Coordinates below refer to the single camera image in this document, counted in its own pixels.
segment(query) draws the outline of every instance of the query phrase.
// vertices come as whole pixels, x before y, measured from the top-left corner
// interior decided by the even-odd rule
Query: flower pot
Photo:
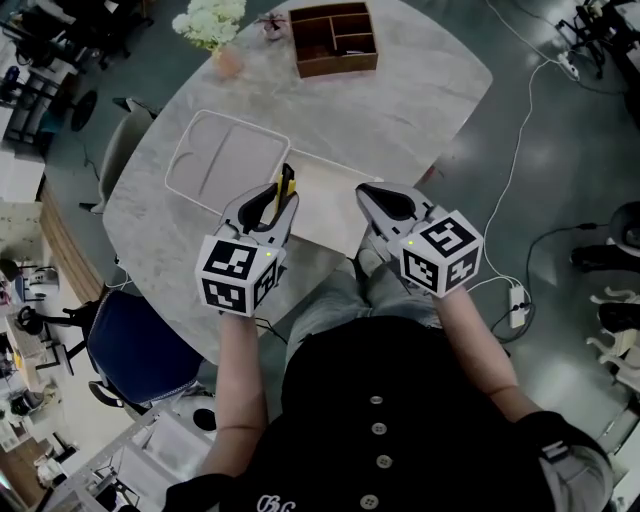
[[[244,68],[240,52],[230,45],[213,50],[211,59],[217,75],[223,79],[238,76]]]

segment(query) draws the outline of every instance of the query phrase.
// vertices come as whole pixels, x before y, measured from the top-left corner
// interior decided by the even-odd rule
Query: cable
[[[487,239],[488,239],[488,233],[489,233],[489,228],[491,227],[491,223],[493,222],[493,219],[495,218],[495,216],[498,213],[498,210],[500,209],[500,205],[502,204],[502,200],[504,199],[504,196],[506,195],[507,191],[509,190],[509,187],[511,186],[511,182],[513,180],[513,175],[515,172],[515,166],[518,160],[518,153],[520,151],[520,144],[522,142],[522,133],[524,131],[525,126],[527,125],[527,122],[529,121],[531,115],[533,114],[533,79],[535,78],[535,75],[538,71],[540,71],[540,69],[542,69],[544,66],[546,66],[547,64],[549,64],[550,62],[558,65],[562,71],[565,73],[565,75],[567,75],[572,81],[576,82],[578,85],[580,85],[581,87],[583,87],[584,89],[587,90],[592,90],[592,88],[585,86],[583,84],[581,84],[579,82],[579,79],[576,79],[574,76],[572,76],[569,72],[567,72],[567,70],[564,68],[564,66],[562,66],[562,64],[560,63],[560,61],[551,59],[549,57],[547,57],[544,53],[542,53],[541,51],[539,51],[535,46],[533,46],[529,41],[527,41],[526,39],[524,39],[513,27],[511,27],[511,25],[509,25],[505,19],[502,17],[502,15],[500,14],[500,12],[491,4],[491,2],[489,0],[485,0],[485,3],[487,4],[487,6],[495,13],[495,15],[498,17],[498,19],[518,38],[520,39],[522,42],[524,42],[527,46],[529,46],[532,50],[534,50],[538,55],[540,55],[544,60],[544,62],[542,64],[539,64],[534,70],[533,73],[531,73],[531,77],[529,78],[529,84],[528,84],[528,91],[529,91],[529,111],[526,115],[526,117],[524,118],[524,121],[522,122],[522,125],[520,126],[520,129],[518,130],[518,137],[516,139],[516,147],[513,153],[513,159],[511,161],[511,169],[509,170],[509,178],[507,180],[507,184],[505,185],[504,189],[502,190],[502,193],[500,194],[500,197],[498,198],[498,201],[496,202],[496,205],[493,209],[493,212],[491,213],[491,216],[489,217],[489,220],[487,221],[487,224],[485,226],[484,229],[484,233],[483,233],[483,237],[485,240],[485,243],[483,245],[483,256],[484,259],[486,260],[487,264],[489,265],[489,267],[491,268],[491,270],[493,270],[493,272],[496,274],[496,276],[500,279],[504,279],[507,282],[509,282],[511,287],[515,287],[516,285],[522,286],[524,289],[524,293],[525,295],[528,297],[529,302],[532,302],[531,300],[531,296],[529,294],[529,290],[527,289],[527,287],[523,286],[522,283],[516,279],[513,276],[509,276],[507,274],[504,274],[502,272],[500,272],[491,262],[491,260],[489,259],[489,254],[488,254],[488,250],[487,250]],[[543,19],[544,21],[548,22],[548,20],[542,18],[541,16],[537,16],[529,11],[527,11],[526,9],[521,8],[521,10],[525,11],[527,14],[533,16],[534,18],[539,18],[539,19]],[[593,92],[601,92],[602,94],[608,94],[608,91],[599,91],[597,89],[593,89]],[[474,288],[476,288],[477,286],[480,286],[482,284],[486,284],[492,281],[495,281],[496,279],[488,279],[486,281],[483,281],[481,283],[477,283],[476,285],[474,285],[470,290],[473,290]]]
[[[118,284],[107,284],[105,283],[104,285],[107,288],[118,288],[120,290],[123,290],[125,286],[127,286],[129,283],[133,283],[133,279],[129,278],[129,272],[127,272],[126,270],[124,271],[124,281],[122,283],[118,283]]]
[[[485,279],[484,281],[480,281],[479,283],[474,284],[471,288],[469,288],[467,290],[467,292],[471,292],[473,291],[475,288],[477,288],[478,286],[482,286],[483,284],[487,284],[490,283],[491,281],[496,281],[498,279],[504,279],[505,281],[508,281],[509,284],[513,284],[511,282],[511,280],[508,277],[504,277],[504,276],[496,276],[496,277],[492,277],[491,279]]]
[[[506,343],[511,343],[513,341],[516,341],[520,338],[522,338],[522,336],[524,336],[527,331],[529,330],[529,328],[531,327],[531,325],[533,324],[533,320],[535,318],[535,314],[536,314],[536,305],[535,302],[533,300],[533,287],[531,286],[531,272],[530,272],[530,265],[531,265],[531,255],[533,254],[533,249],[535,249],[535,246],[541,242],[542,240],[544,240],[545,238],[551,236],[551,235],[555,235],[556,233],[561,233],[561,232],[565,232],[565,231],[573,231],[574,229],[579,229],[582,231],[589,231],[589,230],[594,230],[600,227],[605,227],[608,226],[608,224],[596,224],[594,222],[586,222],[586,223],[582,223],[582,224],[577,224],[575,226],[567,226],[567,227],[562,227],[562,228],[555,228],[552,229],[551,231],[547,231],[546,233],[541,234],[540,236],[538,236],[533,242],[531,242],[531,244],[529,245],[529,250],[527,252],[527,260],[525,263],[525,283],[526,283],[526,289],[529,290],[530,293],[530,298],[529,298],[529,304],[525,304],[525,307],[529,307],[529,313],[525,318],[525,323],[524,325],[518,330],[518,332],[516,332],[514,335],[510,336],[510,337],[502,337],[502,336],[498,336],[497,334],[495,334],[495,329],[496,327],[498,327],[498,325],[500,325],[500,323],[502,323],[504,321],[505,318],[507,318],[507,316],[509,316],[509,314],[512,311],[516,310],[516,307],[509,309],[504,315],[502,315],[492,326],[491,326],[491,333],[502,343],[502,344],[506,344]]]
[[[491,260],[489,259],[489,254],[487,252],[487,235],[489,233],[489,228],[491,227],[491,222],[493,221],[493,219],[495,218],[496,214],[498,213],[498,210],[500,208],[500,204],[502,204],[502,199],[504,199],[504,196],[507,194],[507,191],[509,190],[509,187],[511,186],[511,181],[513,180],[513,173],[515,171],[516,162],[518,160],[518,152],[520,151],[520,143],[522,142],[522,132],[524,130],[524,127],[527,125],[527,122],[529,121],[529,118],[531,117],[531,114],[533,113],[533,91],[532,91],[533,79],[535,78],[536,73],[540,69],[542,69],[544,66],[549,64],[549,62],[552,62],[552,61],[551,60],[547,60],[547,61],[543,62],[542,64],[538,65],[538,67],[536,67],[536,69],[533,70],[533,73],[531,73],[531,78],[529,78],[529,112],[527,113],[526,117],[524,118],[524,121],[522,122],[522,125],[520,126],[520,129],[518,130],[518,137],[516,139],[516,148],[515,148],[515,150],[513,152],[513,159],[511,160],[511,169],[509,170],[509,179],[507,180],[507,184],[505,185],[504,189],[502,190],[502,194],[500,194],[500,197],[498,198],[498,202],[496,203],[496,206],[493,209],[493,212],[491,213],[491,216],[489,217],[489,220],[487,221],[487,224],[486,224],[486,226],[484,228],[484,233],[483,233],[483,237],[484,237],[485,243],[483,244],[482,251],[483,251],[483,254],[484,254],[484,259],[487,261],[487,264],[489,265],[489,267],[491,267],[491,270],[493,270],[498,277],[501,277],[501,278],[509,281],[512,287],[515,286],[514,283],[522,286],[524,288],[524,292],[527,295],[527,297],[529,297],[529,291],[527,290],[527,288],[525,286],[523,286],[523,284],[520,281],[518,281],[518,279],[516,279],[515,277],[512,277],[512,276],[508,276],[506,274],[503,274],[502,272],[498,271],[498,269],[493,265],[493,263],[491,263]]]
[[[593,87],[589,87],[588,85],[584,85],[579,80],[576,81],[576,85],[578,85],[579,87],[582,87],[583,89],[586,89],[587,91],[595,92],[597,94],[605,94],[607,96],[621,96],[621,95],[627,94],[628,92],[628,91],[603,91],[601,89],[595,89]]]
[[[554,64],[558,64],[560,65],[560,61],[559,60],[553,60],[549,57],[547,57],[544,53],[542,53],[540,50],[538,50],[535,46],[533,46],[529,41],[527,41],[524,37],[522,37],[520,34],[518,34],[518,32],[516,32],[516,30],[509,25],[505,19],[502,17],[502,15],[500,14],[500,12],[498,11],[498,9],[496,9],[491,2],[489,2],[489,0],[484,0],[486,2],[486,4],[489,6],[489,9],[491,9],[494,13],[496,13],[496,16],[498,17],[498,19],[504,24],[505,27],[507,27],[511,32],[513,32],[513,35],[516,36],[518,39],[520,39],[520,41],[522,41],[524,44],[526,44],[529,48],[531,48],[534,52],[536,52],[538,55],[540,55],[540,57],[542,57],[544,60],[546,61],[550,61],[553,62]]]
[[[520,9],[522,12],[524,12],[525,14],[528,14],[529,16],[531,16],[532,18],[535,18],[537,20],[540,21],[544,21],[547,25],[553,27],[554,29],[558,30],[558,27],[556,27],[553,23],[551,23],[547,18],[545,18],[544,16],[540,16],[539,14],[535,14],[527,9],[525,9],[524,7],[522,7],[520,5],[520,3],[517,0],[511,0],[511,3],[513,5],[515,5],[518,9]]]
[[[573,231],[574,229],[579,229],[581,231],[590,231],[597,228],[606,227],[608,225],[609,224],[596,224],[595,222],[585,222],[583,224],[577,224],[575,226],[556,228],[556,229],[552,229],[551,231],[547,231],[546,233],[543,233],[538,238],[536,238],[533,242],[531,242],[531,245],[529,246],[529,252],[527,253],[527,262],[525,263],[525,266],[526,266],[525,282],[527,283],[527,288],[529,288],[529,291],[531,293],[531,302],[533,302],[533,290],[531,289],[531,276],[529,272],[529,264],[531,263],[531,254],[533,253],[533,249],[535,248],[536,244],[538,244],[538,242],[540,242],[541,240],[544,240],[548,236],[555,235],[556,233],[560,233],[563,231]]]
[[[258,325],[258,327],[261,327],[263,329],[266,329],[267,331],[270,331],[273,335],[277,336],[278,338],[280,338],[285,345],[288,345],[287,340],[285,340],[280,333],[278,333],[278,331],[275,330],[275,328],[273,327],[273,325],[271,325],[271,322],[269,322],[269,320],[267,320],[266,318],[260,318],[260,317],[256,317],[256,320],[260,320],[261,322],[266,322],[267,325]]]
[[[491,5],[491,4],[489,3],[489,1],[488,1],[488,0],[486,0],[486,1],[487,1],[487,4],[489,5],[489,7],[493,10],[493,12],[495,12],[495,13],[498,15],[498,18],[500,18],[500,21],[502,21],[502,23],[504,23],[504,24],[505,24],[505,26],[506,26],[509,30],[511,30],[511,32],[513,32],[514,34],[516,34],[516,36],[518,37],[518,39],[520,39],[521,41],[525,42],[528,46],[530,46],[531,48],[533,48],[534,50],[536,50],[536,49],[533,47],[533,45],[532,45],[531,43],[529,43],[529,42],[528,42],[528,41],[526,41],[522,36],[520,36],[519,34],[517,34],[517,33],[516,33],[515,29],[513,29],[513,28],[512,28],[512,27],[511,27],[511,26],[510,26],[510,25],[509,25],[509,24],[504,20],[504,18],[502,18],[502,16],[500,16],[500,14],[499,14],[499,13],[498,13],[498,11],[496,10],[496,8],[495,8],[495,7],[493,7],[493,5]],[[553,27],[553,28],[554,28],[554,29],[555,29],[555,30],[556,30],[560,35],[563,35],[563,34],[562,34],[562,32],[561,32],[561,30],[560,30],[560,28],[558,28],[556,25],[554,25],[553,23],[551,23],[551,22],[550,22],[547,18],[545,18],[544,16],[540,16],[540,15],[538,15],[538,14],[535,14],[535,13],[533,13],[533,12],[531,12],[531,11],[529,11],[529,10],[525,9],[522,5],[520,5],[520,3],[519,3],[517,0],[511,0],[511,3],[512,3],[516,8],[518,8],[519,10],[521,10],[522,12],[524,12],[525,14],[527,14],[528,16],[531,16],[532,18],[535,18],[535,19],[537,19],[537,20],[540,20],[540,21],[542,21],[542,22],[546,23],[547,25],[549,25],[549,26]],[[576,30],[576,32],[577,32],[577,31],[578,31],[578,29],[577,29],[577,27],[575,27],[575,19],[576,19],[576,18],[577,18],[577,16],[576,16],[576,17],[574,17],[574,27],[573,27],[573,28],[574,28],[574,29]],[[608,45],[608,46],[614,47],[613,43],[611,43],[610,41],[607,41],[606,39],[592,39],[592,40],[590,40],[589,42],[594,42],[594,41],[599,42],[599,43],[600,43],[600,46],[602,46],[602,44],[606,44],[606,45]],[[541,52],[539,52],[539,51],[537,51],[537,50],[536,50],[536,53],[538,53],[538,55],[543,56],[544,58],[548,58],[548,57],[546,57],[543,53],[541,53]],[[577,51],[577,50],[569,50],[569,53],[575,53],[576,55],[580,55],[580,56],[583,56],[583,57],[587,57],[587,56],[583,55],[582,53],[580,53],[580,52],[579,52],[579,51]],[[569,77],[573,82],[576,82],[576,84],[577,84],[578,86],[582,87],[583,89],[585,89],[585,90],[587,90],[587,91],[594,92],[594,93],[596,93],[596,94],[604,94],[604,95],[607,95],[607,96],[618,96],[618,95],[626,94],[626,92],[627,92],[627,91],[606,91],[606,90],[596,89],[596,88],[594,88],[594,87],[589,87],[588,85],[584,85],[583,83],[581,83],[581,82],[580,82],[580,80],[579,80],[579,79],[576,79],[573,75],[569,74],[569,73],[567,72],[567,70],[566,70],[562,65],[560,65],[560,63],[559,63],[559,62],[557,62],[557,61],[552,61],[552,62],[554,62],[555,64],[558,64],[558,65],[560,66],[560,68],[562,69],[562,71],[564,72],[564,74],[565,74],[565,75],[567,75],[567,76],[568,76],[568,77]]]
[[[90,165],[93,168],[93,174],[95,175],[96,179],[100,181],[100,175],[98,174],[98,169],[96,167],[96,164],[93,162],[93,160],[89,158],[89,152],[87,151],[87,146],[82,141],[82,139],[80,139],[80,137],[78,137],[77,135],[73,135],[73,137],[82,145],[82,150],[84,151],[84,162],[82,163],[82,166],[86,167],[87,165]]]

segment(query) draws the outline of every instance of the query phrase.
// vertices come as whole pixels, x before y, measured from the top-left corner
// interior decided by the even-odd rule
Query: tray
[[[290,147],[284,135],[200,110],[180,139],[165,185],[221,215],[229,198],[273,181]]]

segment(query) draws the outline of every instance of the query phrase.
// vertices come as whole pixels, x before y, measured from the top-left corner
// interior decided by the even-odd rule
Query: sheet of paper
[[[367,230],[356,187],[381,180],[295,149],[285,161],[296,173],[300,196],[291,232],[354,258]]]

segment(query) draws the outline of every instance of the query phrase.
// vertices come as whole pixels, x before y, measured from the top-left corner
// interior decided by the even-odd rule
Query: table
[[[335,1],[290,0],[277,10],[319,3]],[[431,19],[399,0],[367,4],[380,54],[376,71],[301,80],[291,41],[269,44],[251,24],[236,40],[245,62],[240,76],[221,80],[206,61],[153,123],[107,204],[107,234],[136,286],[214,364],[218,314],[200,304],[194,268],[203,237],[213,233],[219,216],[164,185],[194,114],[209,109],[238,117],[288,136],[293,148],[413,185],[491,83],[488,69]],[[288,271],[256,312],[272,323],[344,258],[294,237],[287,252]]]
[[[39,336],[32,336],[16,327],[18,313],[10,313],[5,317],[7,325],[7,339],[13,349],[14,356],[20,356],[21,363],[16,368],[25,387],[29,391],[42,391],[44,383],[38,376],[38,366],[46,361],[47,348]]]

